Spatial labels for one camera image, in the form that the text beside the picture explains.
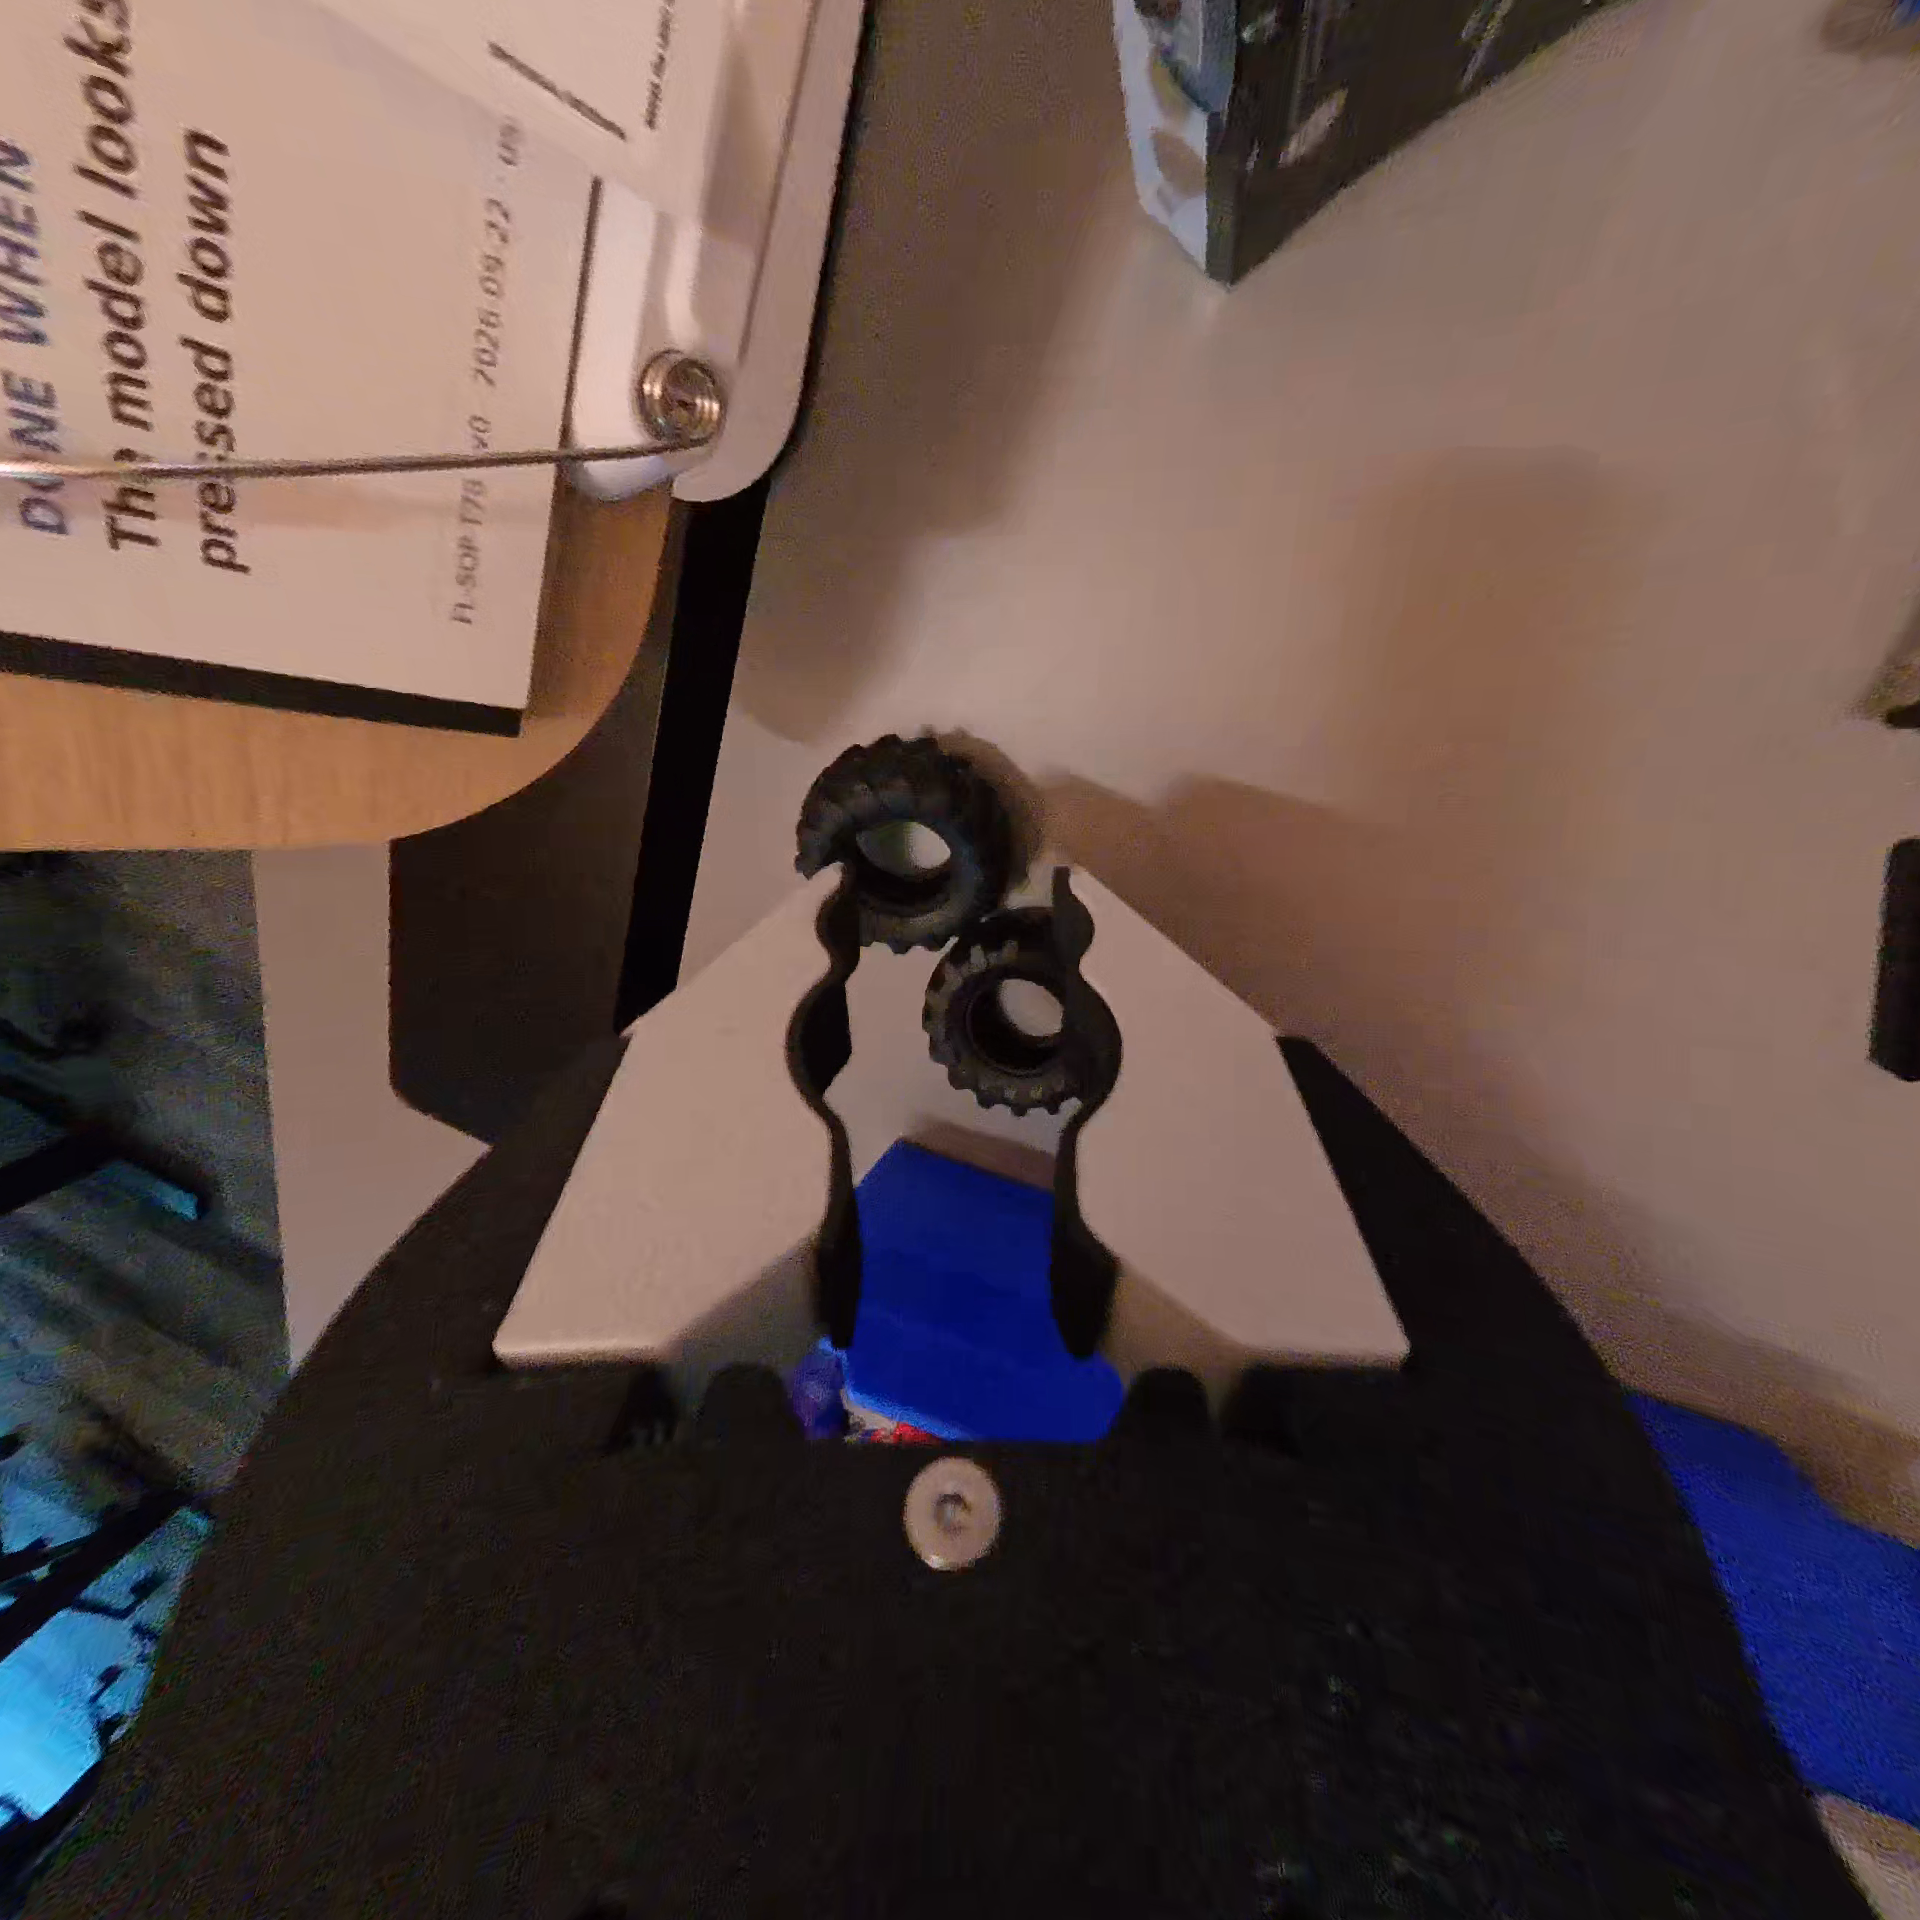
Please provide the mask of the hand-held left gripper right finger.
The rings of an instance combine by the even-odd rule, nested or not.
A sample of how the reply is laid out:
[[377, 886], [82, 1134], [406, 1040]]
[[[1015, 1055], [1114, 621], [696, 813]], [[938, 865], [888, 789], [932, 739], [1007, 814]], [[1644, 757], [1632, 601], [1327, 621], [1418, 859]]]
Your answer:
[[1086, 1078], [1055, 1161], [1050, 1301], [1118, 1375], [1394, 1373], [1409, 1335], [1270, 1022], [1088, 871], [1052, 873]]

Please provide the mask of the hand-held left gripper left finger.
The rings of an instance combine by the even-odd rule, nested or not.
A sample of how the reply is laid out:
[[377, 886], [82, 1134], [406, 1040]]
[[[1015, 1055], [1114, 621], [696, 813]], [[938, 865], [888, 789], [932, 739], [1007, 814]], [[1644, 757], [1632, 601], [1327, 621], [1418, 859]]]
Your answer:
[[494, 1335], [510, 1367], [796, 1367], [858, 1297], [849, 1131], [858, 902], [820, 871], [627, 1034]]

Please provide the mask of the black toy tire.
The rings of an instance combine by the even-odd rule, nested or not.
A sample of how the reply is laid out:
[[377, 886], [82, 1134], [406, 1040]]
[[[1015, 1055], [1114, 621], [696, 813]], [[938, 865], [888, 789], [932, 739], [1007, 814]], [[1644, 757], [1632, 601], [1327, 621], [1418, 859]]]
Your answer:
[[1121, 1040], [1046, 905], [975, 923], [936, 967], [922, 1027], [952, 1088], [985, 1111], [1058, 1114], [1114, 1093]]
[[843, 871], [864, 947], [946, 950], [1001, 910], [1014, 859], [1015, 826], [998, 785], [932, 736], [842, 752], [801, 805], [799, 871]]

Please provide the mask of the blue plastic bin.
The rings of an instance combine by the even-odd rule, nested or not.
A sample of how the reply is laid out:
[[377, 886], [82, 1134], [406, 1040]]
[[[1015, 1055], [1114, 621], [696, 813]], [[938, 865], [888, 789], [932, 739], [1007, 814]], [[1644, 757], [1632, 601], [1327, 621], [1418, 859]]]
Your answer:
[[1844, 1520], [1759, 1431], [1630, 1394], [1809, 1787], [1919, 1824], [1919, 1550]]
[[1067, 1354], [1050, 1298], [1052, 1197], [898, 1142], [856, 1185], [863, 1289], [851, 1344], [796, 1389], [838, 1385], [852, 1435], [1091, 1446], [1121, 1414], [1104, 1359]]

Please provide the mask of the black upright panel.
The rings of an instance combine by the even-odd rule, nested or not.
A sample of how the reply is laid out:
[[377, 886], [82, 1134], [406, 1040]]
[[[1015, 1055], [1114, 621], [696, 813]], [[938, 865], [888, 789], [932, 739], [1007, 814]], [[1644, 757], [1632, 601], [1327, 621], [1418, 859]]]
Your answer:
[[391, 1086], [491, 1144], [681, 976], [771, 478], [675, 511], [619, 694], [520, 794], [391, 849]]

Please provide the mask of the wooden board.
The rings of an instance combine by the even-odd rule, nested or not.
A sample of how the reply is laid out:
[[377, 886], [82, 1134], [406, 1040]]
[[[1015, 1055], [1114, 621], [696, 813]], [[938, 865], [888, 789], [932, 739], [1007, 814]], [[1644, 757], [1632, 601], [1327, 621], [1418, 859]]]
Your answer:
[[460, 824], [542, 779], [609, 713], [676, 531], [666, 493], [560, 495], [535, 699], [516, 736], [4, 674], [2, 849], [327, 849]]

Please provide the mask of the dark object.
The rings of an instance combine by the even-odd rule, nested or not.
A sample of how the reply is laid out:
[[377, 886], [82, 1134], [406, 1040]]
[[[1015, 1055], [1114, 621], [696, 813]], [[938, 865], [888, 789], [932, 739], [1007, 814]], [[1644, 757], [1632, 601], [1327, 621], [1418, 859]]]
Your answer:
[[1919, 856], [1906, 837], [1887, 857], [1867, 1022], [1867, 1062], [1908, 1086], [1919, 1085]]

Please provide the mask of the round metal screw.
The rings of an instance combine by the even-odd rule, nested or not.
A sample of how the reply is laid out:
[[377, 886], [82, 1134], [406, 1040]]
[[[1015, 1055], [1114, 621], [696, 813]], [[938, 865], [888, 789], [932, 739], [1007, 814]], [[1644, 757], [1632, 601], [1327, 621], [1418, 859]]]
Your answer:
[[667, 450], [712, 445], [724, 426], [727, 403], [723, 378], [696, 353], [664, 347], [635, 373], [635, 422], [652, 445]]

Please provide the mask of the white instruction sheet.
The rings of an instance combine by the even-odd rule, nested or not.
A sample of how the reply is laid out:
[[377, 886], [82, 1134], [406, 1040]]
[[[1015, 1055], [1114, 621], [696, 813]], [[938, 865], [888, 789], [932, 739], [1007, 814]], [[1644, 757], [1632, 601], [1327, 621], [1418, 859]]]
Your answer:
[[593, 187], [318, 6], [2, 7], [4, 672], [516, 736]]

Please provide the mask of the white plastic holder plate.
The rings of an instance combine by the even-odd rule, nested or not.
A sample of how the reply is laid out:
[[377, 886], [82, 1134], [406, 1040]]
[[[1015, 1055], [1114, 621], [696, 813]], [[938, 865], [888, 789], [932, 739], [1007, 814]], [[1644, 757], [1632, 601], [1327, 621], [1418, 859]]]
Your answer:
[[[327, 10], [596, 181], [570, 482], [603, 501], [667, 489], [696, 504], [760, 482], [801, 411], [866, 7]], [[724, 426], [703, 448], [660, 448], [635, 422], [635, 373], [664, 347], [724, 383]]]

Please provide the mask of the black toy truck box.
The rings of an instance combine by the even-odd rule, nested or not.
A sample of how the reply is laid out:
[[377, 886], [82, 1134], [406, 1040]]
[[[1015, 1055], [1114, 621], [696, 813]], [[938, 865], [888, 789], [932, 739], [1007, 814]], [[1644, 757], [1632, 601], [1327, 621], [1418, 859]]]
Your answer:
[[1235, 286], [1604, 3], [1116, 3], [1137, 197]]

